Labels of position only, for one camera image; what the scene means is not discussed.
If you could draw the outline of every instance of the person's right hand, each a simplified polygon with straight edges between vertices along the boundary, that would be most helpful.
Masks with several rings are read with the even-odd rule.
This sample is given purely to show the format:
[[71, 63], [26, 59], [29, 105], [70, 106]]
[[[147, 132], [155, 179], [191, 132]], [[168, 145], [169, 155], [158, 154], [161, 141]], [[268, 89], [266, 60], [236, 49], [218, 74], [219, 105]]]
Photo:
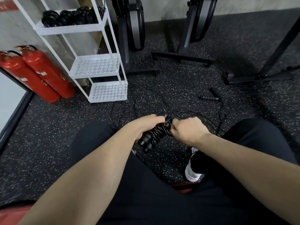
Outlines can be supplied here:
[[211, 133], [199, 118], [189, 117], [180, 121], [173, 119], [171, 134], [185, 145], [197, 148], [197, 144], [201, 142], [201, 139]]

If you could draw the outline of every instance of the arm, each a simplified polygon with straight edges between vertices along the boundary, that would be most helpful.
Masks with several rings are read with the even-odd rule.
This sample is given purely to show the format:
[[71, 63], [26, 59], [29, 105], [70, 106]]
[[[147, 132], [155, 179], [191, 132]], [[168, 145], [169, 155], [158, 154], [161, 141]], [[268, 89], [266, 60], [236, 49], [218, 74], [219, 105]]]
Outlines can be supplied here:
[[51, 185], [19, 225], [96, 224], [118, 188], [134, 141], [164, 121], [149, 115], [126, 124]]
[[300, 167], [209, 133], [197, 118], [173, 120], [172, 135], [226, 168], [262, 204], [300, 224]]

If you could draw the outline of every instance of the dark pants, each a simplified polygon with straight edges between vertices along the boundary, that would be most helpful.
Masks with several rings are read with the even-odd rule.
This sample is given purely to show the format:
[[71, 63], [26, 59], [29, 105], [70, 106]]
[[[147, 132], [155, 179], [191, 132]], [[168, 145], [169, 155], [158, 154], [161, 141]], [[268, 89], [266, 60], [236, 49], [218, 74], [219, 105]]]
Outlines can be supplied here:
[[[95, 150], [115, 131], [91, 123], [77, 133], [71, 165]], [[280, 131], [262, 119], [234, 125], [223, 138], [296, 164]], [[156, 177], [133, 153], [99, 224], [253, 224], [285, 222], [259, 203], [226, 169], [202, 152], [191, 158], [193, 171], [205, 173], [198, 188], [181, 194]]]

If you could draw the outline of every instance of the white rolling cart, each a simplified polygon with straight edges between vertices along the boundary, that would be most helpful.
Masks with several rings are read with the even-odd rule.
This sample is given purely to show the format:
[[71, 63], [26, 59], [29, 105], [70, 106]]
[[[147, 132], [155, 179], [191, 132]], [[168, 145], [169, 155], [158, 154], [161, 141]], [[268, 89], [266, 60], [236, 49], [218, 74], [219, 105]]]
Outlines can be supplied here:
[[[77, 84], [77, 86], [80, 88], [82, 93], [87, 97], [88, 101], [91, 103], [99, 103], [99, 102], [109, 102], [109, 101], [118, 101], [118, 100], [127, 100], [127, 79], [124, 72], [122, 60], [120, 58], [120, 53], [118, 49], [118, 45], [115, 39], [115, 35], [113, 32], [113, 27], [111, 24], [110, 16], [108, 13], [107, 6], [105, 6], [106, 10], [103, 16], [103, 20], [100, 18], [100, 14], [98, 11], [95, 11], [98, 24], [86, 24], [86, 25], [72, 25], [72, 26], [61, 26], [61, 27], [44, 27], [41, 21], [39, 21], [37, 24], [35, 24], [32, 19], [29, 17], [27, 12], [24, 10], [24, 8], [21, 6], [18, 0], [13, 0], [17, 7], [20, 9], [24, 17], [28, 20], [28, 22], [32, 25], [33, 29], [36, 31], [36, 33], [41, 37], [41, 39], [44, 41], [44, 43], [47, 45], [47, 47], [50, 49], [50, 51], [54, 54], [54, 56], [57, 58], [59, 63], [62, 65], [62, 67], [65, 69], [65, 71], [69, 74], [69, 76], [73, 79], [73, 81]], [[49, 7], [45, 0], [41, 0], [46, 10], [49, 10]], [[96, 1], [91, 0], [93, 8], [95, 10], [98, 9]], [[110, 44], [108, 42], [104, 27], [106, 22], [108, 21], [110, 30], [112, 32], [113, 41], [115, 44], [115, 48], [117, 50], [117, 53], [112, 53]], [[103, 34], [103, 38], [105, 40], [105, 43], [107, 45], [107, 49], [109, 51], [109, 54], [100, 54], [100, 55], [86, 55], [86, 56], [77, 56], [74, 49], [70, 45], [69, 41], [67, 40], [65, 34], [69, 33], [77, 33], [77, 32], [91, 32], [91, 31], [101, 31]], [[73, 65], [71, 69], [69, 70], [66, 65], [63, 63], [63, 61], [60, 59], [60, 57], [57, 55], [57, 53], [54, 51], [52, 46], [49, 44], [49, 42], [44, 37], [45, 35], [58, 35], [61, 34], [62, 37], [65, 39], [66, 44], [69, 46], [71, 52], [75, 56], [75, 60], [73, 62]], [[119, 74], [119, 68], [122, 68], [122, 72], [124, 75], [125, 80], [121, 80], [120, 74]], [[94, 83], [92, 81], [93, 77], [103, 77], [103, 76], [117, 76], [118, 81], [112, 81], [112, 82], [100, 82], [100, 83]], [[89, 81], [92, 83], [91, 91], [88, 94], [82, 89], [82, 87], [79, 85], [76, 79], [80, 78], [88, 78]]]

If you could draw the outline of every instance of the person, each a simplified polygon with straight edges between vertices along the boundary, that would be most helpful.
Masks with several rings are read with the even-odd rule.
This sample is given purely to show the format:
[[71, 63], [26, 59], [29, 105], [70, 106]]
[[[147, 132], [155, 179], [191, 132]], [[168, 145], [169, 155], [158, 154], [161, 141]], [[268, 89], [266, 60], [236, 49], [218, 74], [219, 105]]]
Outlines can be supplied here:
[[149, 115], [118, 132], [91, 123], [71, 145], [71, 165], [33, 205], [26, 224], [300, 224], [300, 167], [280, 131], [246, 119], [223, 137], [197, 118], [174, 119], [172, 135], [194, 147], [186, 168], [199, 187], [182, 194], [132, 152], [142, 133], [165, 120]]

